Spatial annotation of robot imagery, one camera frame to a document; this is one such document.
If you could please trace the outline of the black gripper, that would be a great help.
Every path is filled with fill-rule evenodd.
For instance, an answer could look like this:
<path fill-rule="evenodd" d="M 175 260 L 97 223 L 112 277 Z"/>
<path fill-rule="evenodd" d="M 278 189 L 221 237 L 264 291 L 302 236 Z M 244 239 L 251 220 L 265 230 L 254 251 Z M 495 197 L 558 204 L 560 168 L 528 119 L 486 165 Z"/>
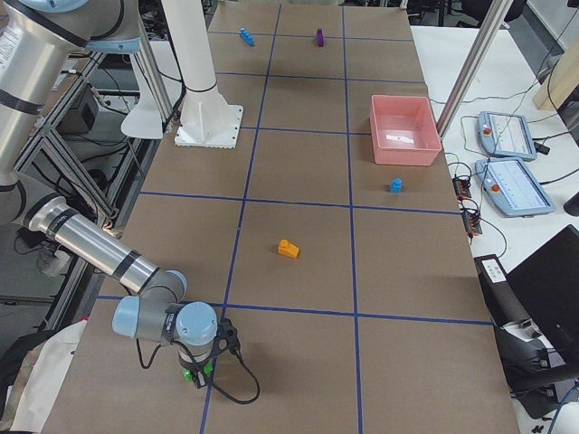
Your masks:
<path fill-rule="evenodd" d="M 211 358 L 192 358 L 184 350 L 179 350 L 178 360 L 187 381 L 191 381 L 197 389 L 202 389 L 208 385 L 214 371 L 214 364 Z"/>

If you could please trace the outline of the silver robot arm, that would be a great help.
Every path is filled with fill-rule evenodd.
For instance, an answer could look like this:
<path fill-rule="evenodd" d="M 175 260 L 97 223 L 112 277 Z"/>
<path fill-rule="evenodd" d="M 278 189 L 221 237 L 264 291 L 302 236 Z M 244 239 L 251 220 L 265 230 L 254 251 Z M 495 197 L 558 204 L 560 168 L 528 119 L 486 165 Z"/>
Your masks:
<path fill-rule="evenodd" d="M 135 1 L 7 1 L 1 36 L 1 220 L 39 231 L 128 290 L 112 326 L 119 335 L 174 345 L 195 386 L 208 385 L 218 354 L 215 311 L 184 305 L 185 276 L 164 270 L 70 207 L 14 165 L 68 56 L 80 49 L 135 53 Z"/>

